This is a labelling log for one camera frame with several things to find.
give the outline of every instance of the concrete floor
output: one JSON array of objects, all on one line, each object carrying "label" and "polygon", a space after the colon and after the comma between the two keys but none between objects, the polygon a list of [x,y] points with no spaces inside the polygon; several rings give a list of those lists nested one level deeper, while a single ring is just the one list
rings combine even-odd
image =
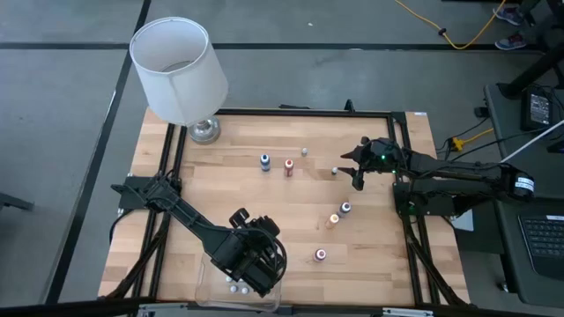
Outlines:
[{"label": "concrete floor", "polygon": [[[494,7],[440,0],[405,2],[440,21],[458,42],[469,40]],[[0,4],[0,42],[127,42],[141,5],[141,0],[60,0],[49,4],[4,0]],[[540,7],[535,14],[542,14],[542,10]],[[214,42],[224,43],[442,43],[434,29],[392,0],[153,0],[147,21],[165,16],[192,18],[208,29]],[[495,21],[479,42],[491,43],[513,31],[513,26]],[[518,52],[217,53],[230,83],[225,107],[277,107],[284,103],[338,109],[346,99],[352,99],[358,109],[425,111],[436,144],[478,122],[472,109],[482,105],[483,85],[509,81],[538,58],[537,54]],[[35,202],[32,212],[0,212],[0,306],[42,301],[125,54],[124,50],[0,50],[0,192]],[[556,84],[552,73],[543,80]],[[63,301],[96,297],[108,252],[108,229],[119,198],[109,185],[121,182],[129,171],[145,107],[133,70],[63,289]],[[495,161],[499,152],[489,147],[465,158]],[[502,279],[497,258],[465,252],[461,256],[474,304],[563,315],[562,310],[528,306],[516,295],[500,292],[495,285]],[[185,312],[170,310],[159,315],[176,313]]]}]

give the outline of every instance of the small bottle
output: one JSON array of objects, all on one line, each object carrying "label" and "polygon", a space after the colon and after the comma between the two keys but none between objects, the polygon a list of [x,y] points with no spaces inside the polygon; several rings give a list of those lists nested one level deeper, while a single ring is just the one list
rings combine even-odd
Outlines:
[{"label": "small bottle", "polygon": [[271,157],[269,157],[268,154],[261,155],[261,168],[265,172],[271,170]]},{"label": "small bottle", "polygon": [[341,207],[339,207],[337,211],[337,215],[339,217],[345,217],[348,213],[351,212],[351,204],[350,203],[343,203]]},{"label": "small bottle", "polygon": [[286,177],[290,177],[293,174],[293,161],[291,159],[287,159],[284,163],[284,175]]},{"label": "small bottle", "polygon": [[317,249],[317,251],[315,251],[314,253],[314,261],[316,262],[325,260],[325,257],[327,257],[327,252],[325,252],[325,250],[323,249]]},{"label": "small bottle", "polygon": [[335,214],[332,214],[329,219],[327,219],[327,221],[325,221],[325,228],[327,229],[331,229],[333,228],[338,222],[338,216]]}]

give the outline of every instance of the table lamp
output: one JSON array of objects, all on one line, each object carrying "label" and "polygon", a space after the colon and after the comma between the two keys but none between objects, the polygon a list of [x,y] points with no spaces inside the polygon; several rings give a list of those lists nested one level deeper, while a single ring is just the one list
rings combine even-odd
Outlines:
[{"label": "table lamp", "polygon": [[133,35],[130,54],[149,108],[160,119],[189,127],[198,144],[219,137],[213,115],[226,100],[228,84],[202,26],[186,18],[154,20]]}]

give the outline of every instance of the sneaker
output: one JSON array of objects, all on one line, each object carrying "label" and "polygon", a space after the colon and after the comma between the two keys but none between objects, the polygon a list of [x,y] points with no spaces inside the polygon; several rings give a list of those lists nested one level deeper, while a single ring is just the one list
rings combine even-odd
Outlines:
[{"label": "sneaker", "polygon": [[512,50],[526,47],[527,42],[520,33],[515,33],[509,36],[507,39],[496,41],[495,46],[502,50]]},{"label": "sneaker", "polygon": [[521,13],[519,13],[517,8],[503,8],[498,12],[496,12],[495,10],[496,8],[493,8],[493,13],[498,19],[508,21],[514,26],[520,26],[521,23],[523,23],[523,16],[521,15]]}]

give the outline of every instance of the yellow cable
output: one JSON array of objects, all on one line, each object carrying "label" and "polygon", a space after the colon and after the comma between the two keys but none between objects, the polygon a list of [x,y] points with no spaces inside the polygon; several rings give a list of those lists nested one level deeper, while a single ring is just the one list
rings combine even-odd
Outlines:
[{"label": "yellow cable", "polygon": [[[435,22],[427,19],[427,18],[423,18],[421,17],[419,14],[415,13],[412,9],[408,8],[407,5],[402,4],[399,0],[394,0],[397,2],[397,4],[401,5],[404,7],[404,9],[408,10],[412,15],[414,15],[415,17],[427,22],[428,24],[430,24],[431,26],[434,26],[437,30],[441,31],[442,28],[440,26],[438,26]],[[503,7],[503,5],[505,4],[507,0],[503,0],[501,1],[500,6],[497,7],[497,10],[495,11],[495,13],[493,14],[493,16],[490,18],[489,21],[487,21],[486,25],[484,27],[482,27],[482,29],[479,31],[478,34],[476,34],[476,36],[474,36],[474,38],[472,39],[472,41],[470,41],[468,44],[462,46],[462,47],[458,47],[455,45],[455,43],[453,43],[450,40],[450,37],[447,35],[447,33],[443,33],[442,36],[447,40],[447,42],[450,44],[451,47],[456,48],[456,49],[467,49],[470,45],[474,44],[474,42],[482,35],[482,33],[490,26],[490,24],[492,23],[492,21],[494,21],[495,15],[497,14],[497,12],[499,12],[501,10],[501,8]]]},{"label": "yellow cable", "polygon": [[488,134],[488,133],[490,133],[490,132],[494,132],[494,128],[487,129],[487,130],[484,131],[484,132],[478,133],[476,136],[473,136],[473,137],[469,138],[468,140],[462,140],[462,143],[463,143],[463,144],[467,144],[467,143],[472,142],[472,141],[476,140],[477,138],[479,138],[479,137],[481,137],[481,136],[483,136],[483,135],[486,135],[486,134]]}]

